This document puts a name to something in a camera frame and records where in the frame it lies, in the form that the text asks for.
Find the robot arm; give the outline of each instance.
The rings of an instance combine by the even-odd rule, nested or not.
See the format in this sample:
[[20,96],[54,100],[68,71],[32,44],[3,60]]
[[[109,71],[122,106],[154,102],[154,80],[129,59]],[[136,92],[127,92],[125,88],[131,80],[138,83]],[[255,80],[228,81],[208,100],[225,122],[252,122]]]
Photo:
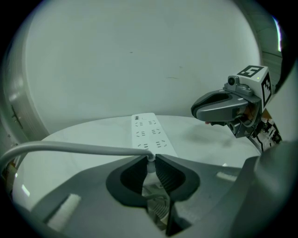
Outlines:
[[[236,138],[250,136],[272,97],[268,67],[248,66],[228,77],[223,89],[200,97],[191,107],[192,115],[211,125],[228,125]],[[256,110],[252,121],[245,115],[247,106]]]

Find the white table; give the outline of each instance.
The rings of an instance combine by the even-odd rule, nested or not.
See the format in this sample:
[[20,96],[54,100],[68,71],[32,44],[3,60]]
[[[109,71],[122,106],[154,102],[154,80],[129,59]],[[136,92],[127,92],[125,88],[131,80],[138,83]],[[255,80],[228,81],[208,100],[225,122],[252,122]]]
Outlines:
[[[215,165],[242,167],[259,151],[247,139],[236,139],[227,126],[205,125],[195,118],[157,116],[177,155]],[[91,121],[58,131],[44,140],[131,147],[131,117]],[[31,210],[47,193],[78,172],[126,156],[65,152],[32,152],[22,161],[14,182],[13,199]]]

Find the gray cable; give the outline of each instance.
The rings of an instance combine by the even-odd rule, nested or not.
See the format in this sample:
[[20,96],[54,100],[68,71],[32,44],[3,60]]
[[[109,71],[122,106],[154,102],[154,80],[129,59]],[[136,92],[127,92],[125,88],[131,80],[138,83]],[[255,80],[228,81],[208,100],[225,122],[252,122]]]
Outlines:
[[239,118],[239,121],[241,122],[241,124],[244,125],[245,127],[251,127],[251,126],[253,126],[255,124],[255,121],[256,121],[256,118],[257,118],[257,114],[259,112],[259,109],[260,109],[260,103],[258,103],[258,105],[257,105],[257,109],[256,109],[255,115],[253,116],[253,119],[252,119],[251,123],[249,123],[247,125],[242,120],[240,120],[240,118]]
[[98,155],[147,155],[149,161],[154,160],[154,155],[149,150],[99,145],[84,145],[56,141],[33,141],[17,145],[16,147],[11,148],[7,152],[5,152],[0,157],[0,172],[2,172],[5,169],[6,165],[16,156],[34,151],[60,151]]

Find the white curved panel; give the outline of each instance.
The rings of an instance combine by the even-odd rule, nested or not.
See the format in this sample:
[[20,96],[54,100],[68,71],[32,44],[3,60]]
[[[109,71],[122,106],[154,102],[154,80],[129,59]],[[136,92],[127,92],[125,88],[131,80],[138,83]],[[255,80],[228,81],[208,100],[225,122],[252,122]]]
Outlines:
[[191,116],[197,98],[259,63],[229,0],[51,1],[26,41],[30,93],[50,133],[142,112]]

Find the white power strip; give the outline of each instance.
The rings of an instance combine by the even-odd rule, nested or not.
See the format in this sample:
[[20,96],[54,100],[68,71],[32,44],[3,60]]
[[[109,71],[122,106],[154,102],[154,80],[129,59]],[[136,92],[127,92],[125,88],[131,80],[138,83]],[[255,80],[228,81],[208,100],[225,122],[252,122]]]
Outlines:
[[150,150],[153,154],[177,157],[166,133],[154,113],[131,116],[132,147]]

